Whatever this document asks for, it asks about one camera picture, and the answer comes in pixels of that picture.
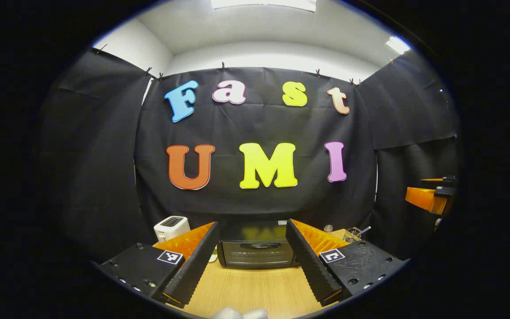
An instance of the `white wall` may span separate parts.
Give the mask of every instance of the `white wall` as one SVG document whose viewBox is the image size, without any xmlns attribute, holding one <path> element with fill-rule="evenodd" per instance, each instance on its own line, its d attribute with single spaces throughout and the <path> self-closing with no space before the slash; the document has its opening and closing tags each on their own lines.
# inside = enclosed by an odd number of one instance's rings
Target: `white wall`
<svg viewBox="0 0 510 319">
<path fill-rule="evenodd" d="M 288 42 L 239 42 L 188 51 L 174 56 L 164 75 L 221 67 L 263 66 L 292 69 L 357 83 L 381 66 L 346 53 Z"/>
<path fill-rule="evenodd" d="M 133 63 L 151 75 L 158 77 L 160 72 L 166 74 L 166 67 L 173 58 L 164 44 L 137 19 L 122 24 L 101 38 L 93 45 L 94 48 L 111 53 L 123 60 Z"/>
</svg>

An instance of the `wooden table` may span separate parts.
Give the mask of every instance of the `wooden table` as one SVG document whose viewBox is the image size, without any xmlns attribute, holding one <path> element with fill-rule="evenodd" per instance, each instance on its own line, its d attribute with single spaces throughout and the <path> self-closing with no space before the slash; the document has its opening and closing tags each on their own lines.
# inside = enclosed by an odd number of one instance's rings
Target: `wooden table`
<svg viewBox="0 0 510 319">
<path fill-rule="evenodd" d="M 344 233 L 336 230 L 332 235 L 343 238 Z M 316 301 L 300 266 L 239 270 L 224 268 L 218 260 L 207 264 L 190 303 L 184 309 L 176 308 L 211 318 L 224 307 L 241 313 L 263 308 L 269 319 L 290 319 L 325 308 Z"/>
</svg>

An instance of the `blue letter f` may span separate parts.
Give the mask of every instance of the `blue letter f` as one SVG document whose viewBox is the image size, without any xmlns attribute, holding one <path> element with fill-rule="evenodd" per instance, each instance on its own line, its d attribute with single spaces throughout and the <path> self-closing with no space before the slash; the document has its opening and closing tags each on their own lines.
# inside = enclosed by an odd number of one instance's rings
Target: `blue letter f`
<svg viewBox="0 0 510 319">
<path fill-rule="evenodd" d="M 186 101 L 190 102 L 191 104 L 196 101 L 196 96 L 191 89 L 195 89 L 197 87 L 198 82 L 192 80 L 184 83 L 183 85 L 180 85 L 176 89 L 173 89 L 164 95 L 164 98 L 168 99 L 170 106 L 172 107 L 172 113 L 174 113 L 172 116 L 172 121 L 174 123 L 194 113 L 194 108 L 186 105 Z"/>
</svg>

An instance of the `white toaster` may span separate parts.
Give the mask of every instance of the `white toaster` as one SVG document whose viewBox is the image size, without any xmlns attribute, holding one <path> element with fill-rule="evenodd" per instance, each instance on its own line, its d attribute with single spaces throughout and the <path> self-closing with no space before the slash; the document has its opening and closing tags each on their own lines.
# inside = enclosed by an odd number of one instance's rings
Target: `white toaster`
<svg viewBox="0 0 510 319">
<path fill-rule="evenodd" d="M 159 242 L 171 240 L 178 235 L 190 231 L 188 218 L 182 216 L 170 216 L 154 226 L 156 237 Z"/>
</svg>

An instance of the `orange letter u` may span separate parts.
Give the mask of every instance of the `orange letter u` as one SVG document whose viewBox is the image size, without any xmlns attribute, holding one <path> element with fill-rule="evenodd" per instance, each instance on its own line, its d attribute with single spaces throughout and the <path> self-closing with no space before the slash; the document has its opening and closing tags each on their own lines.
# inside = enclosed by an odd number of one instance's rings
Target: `orange letter u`
<svg viewBox="0 0 510 319">
<path fill-rule="evenodd" d="M 198 153 L 198 176 L 188 178 L 184 174 L 184 156 L 188 154 L 188 147 L 172 145 L 168 147 L 168 178 L 170 182 L 182 190 L 199 190 L 210 181 L 210 157 L 216 148 L 214 145 L 198 145 L 194 151 Z"/>
</svg>

